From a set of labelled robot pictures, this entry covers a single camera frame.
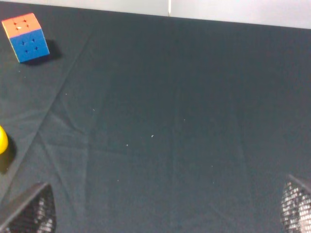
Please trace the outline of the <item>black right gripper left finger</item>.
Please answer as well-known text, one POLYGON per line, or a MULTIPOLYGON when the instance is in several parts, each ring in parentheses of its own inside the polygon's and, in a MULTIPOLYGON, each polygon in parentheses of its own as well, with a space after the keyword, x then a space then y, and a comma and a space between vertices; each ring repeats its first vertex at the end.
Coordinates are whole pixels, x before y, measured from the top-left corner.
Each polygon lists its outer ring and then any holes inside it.
POLYGON ((54 233, 56 209, 52 186, 39 182, 0 210, 2 233, 54 233))

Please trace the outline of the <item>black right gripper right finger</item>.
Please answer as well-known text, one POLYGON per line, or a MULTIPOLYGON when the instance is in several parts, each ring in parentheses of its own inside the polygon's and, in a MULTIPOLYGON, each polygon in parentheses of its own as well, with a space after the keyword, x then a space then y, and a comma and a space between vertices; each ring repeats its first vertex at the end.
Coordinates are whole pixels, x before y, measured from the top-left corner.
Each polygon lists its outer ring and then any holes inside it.
POLYGON ((311 181, 288 175, 281 203, 280 222, 286 233, 311 231, 311 181))

